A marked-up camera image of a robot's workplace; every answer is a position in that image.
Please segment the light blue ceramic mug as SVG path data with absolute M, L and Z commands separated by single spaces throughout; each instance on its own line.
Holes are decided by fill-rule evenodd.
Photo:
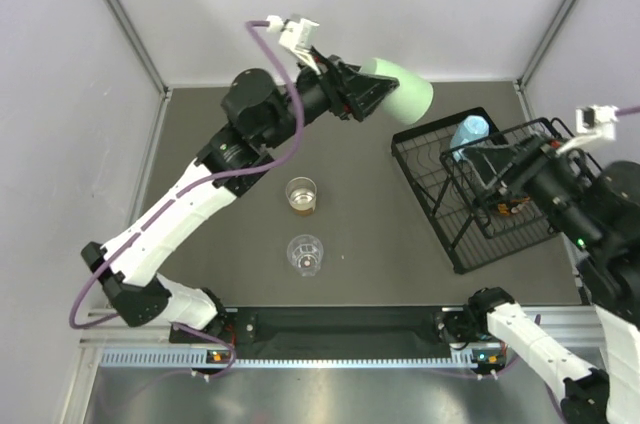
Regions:
M 488 134 L 489 123 L 486 119 L 479 115 L 469 115 L 456 128 L 451 138 L 449 148 L 457 149 L 476 140 L 483 139 L 487 137 Z M 464 151 L 457 149 L 452 152 L 452 157 L 456 162 L 464 160 Z

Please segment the mint green cup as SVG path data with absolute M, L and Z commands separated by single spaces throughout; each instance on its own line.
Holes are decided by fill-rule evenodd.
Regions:
M 381 58 L 371 58 L 361 66 L 364 74 L 395 78 L 398 87 L 385 97 L 381 107 L 404 125 L 419 121 L 431 107 L 434 98 L 433 85 L 402 66 Z

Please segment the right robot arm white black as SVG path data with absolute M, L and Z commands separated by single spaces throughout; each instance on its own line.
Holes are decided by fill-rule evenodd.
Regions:
M 577 357 L 530 319 L 499 287 L 469 298 L 469 333 L 511 347 L 545 382 L 568 423 L 639 420 L 639 166 L 615 161 L 593 174 L 590 136 L 567 141 L 534 134 L 511 145 L 479 142 L 462 159 L 484 190 L 526 196 L 584 257 L 577 271 L 601 324 L 608 366 Z

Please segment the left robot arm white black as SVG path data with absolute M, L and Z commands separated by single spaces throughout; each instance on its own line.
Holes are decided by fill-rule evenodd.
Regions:
M 96 274 L 117 317 L 130 327 L 166 320 L 192 328 L 205 341 L 225 332 L 220 300 L 162 277 L 160 267 L 203 223 L 246 194 L 282 164 L 270 150 L 330 112 L 363 121 L 396 91 L 398 79 L 364 73 L 337 56 L 302 68 L 281 91 L 264 69 L 241 72 L 224 96 L 227 121 L 196 154 L 182 176 L 128 229 L 104 244 L 88 243 L 81 256 Z

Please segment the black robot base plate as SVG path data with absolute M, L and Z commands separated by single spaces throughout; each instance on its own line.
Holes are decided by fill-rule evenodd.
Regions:
M 433 306 L 239 307 L 216 330 L 257 360 L 447 358 L 496 341 L 465 311 Z

